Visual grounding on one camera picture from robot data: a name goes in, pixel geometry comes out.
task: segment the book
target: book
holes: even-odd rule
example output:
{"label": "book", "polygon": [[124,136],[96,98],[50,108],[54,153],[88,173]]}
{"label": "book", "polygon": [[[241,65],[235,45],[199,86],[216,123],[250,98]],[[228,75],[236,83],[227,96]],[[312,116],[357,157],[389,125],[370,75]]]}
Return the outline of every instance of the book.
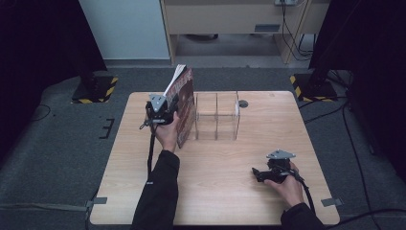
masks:
{"label": "book", "polygon": [[188,140],[196,116],[192,69],[186,65],[177,65],[163,96],[167,98],[168,104],[171,104],[173,98],[178,97],[177,114],[180,120],[176,129],[178,132],[177,144],[181,149]]}

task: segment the black jacket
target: black jacket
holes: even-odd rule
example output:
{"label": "black jacket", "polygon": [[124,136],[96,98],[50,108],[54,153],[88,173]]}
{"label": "black jacket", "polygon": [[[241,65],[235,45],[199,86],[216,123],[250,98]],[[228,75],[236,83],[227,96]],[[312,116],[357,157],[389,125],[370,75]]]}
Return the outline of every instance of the black jacket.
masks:
{"label": "black jacket", "polygon": [[131,230],[172,229],[178,199],[179,158],[161,151],[138,201]]}
{"label": "black jacket", "polygon": [[305,203],[297,204],[281,216],[284,230],[324,230],[322,222],[314,215]]}

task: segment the yellow and black striped marking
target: yellow and black striped marking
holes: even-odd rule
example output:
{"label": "yellow and black striped marking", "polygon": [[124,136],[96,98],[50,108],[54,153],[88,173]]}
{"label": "yellow and black striped marking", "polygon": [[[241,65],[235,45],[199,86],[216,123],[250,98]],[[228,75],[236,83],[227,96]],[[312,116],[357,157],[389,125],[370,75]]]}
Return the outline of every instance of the yellow and black striped marking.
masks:
{"label": "yellow and black striped marking", "polygon": [[105,92],[104,97],[102,98],[87,98],[87,97],[83,97],[83,98],[79,98],[79,99],[72,99],[72,103],[73,104],[91,104],[91,103],[106,103],[109,99],[111,94],[114,91],[114,87],[116,86],[116,82],[119,78],[114,77],[111,79],[111,82]]}
{"label": "yellow and black striped marking", "polygon": [[298,100],[304,101],[304,102],[334,102],[336,101],[336,99],[332,99],[329,97],[306,97],[303,95],[303,91],[301,90],[298,82],[296,81],[296,77],[295,76],[290,76],[290,82],[293,85],[293,89],[295,90],[296,93],[296,97],[298,98]]}

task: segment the human hand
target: human hand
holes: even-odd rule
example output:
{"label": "human hand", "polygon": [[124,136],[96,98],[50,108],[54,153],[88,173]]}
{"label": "human hand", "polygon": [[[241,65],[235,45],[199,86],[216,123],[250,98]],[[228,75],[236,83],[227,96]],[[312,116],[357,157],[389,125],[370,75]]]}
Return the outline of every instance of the human hand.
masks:
{"label": "human hand", "polygon": [[[299,171],[295,164],[293,164],[292,162],[290,162],[290,168]],[[302,184],[297,181],[292,175],[287,176],[284,182],[281,184],[268,179],[265,179],[263,183],[276,190],[284,199],[284,201],[286,201],[289,208],[299,203],[305,202]]]}
{"label": "human hand", "polygon": [[169,125],[158,126],[155,131],[156,138],[162,145],[163,150],[169,150],[175,152],[177,141],[177,124],[179,123],[179,117],[177,112],[173,113],[173,122]]}

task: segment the clear acrylic box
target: clear acrylic box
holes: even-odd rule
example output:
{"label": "clear acrylic box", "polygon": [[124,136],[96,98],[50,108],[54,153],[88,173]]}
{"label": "clear acrylic box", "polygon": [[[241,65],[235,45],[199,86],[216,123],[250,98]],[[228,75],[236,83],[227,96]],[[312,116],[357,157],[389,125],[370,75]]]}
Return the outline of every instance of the clear acrylic box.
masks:
{"label": "clear acrylic box", "polygon": [[238,94],[233,92],[198,92],[195,140],[236,140],[239,123]]}

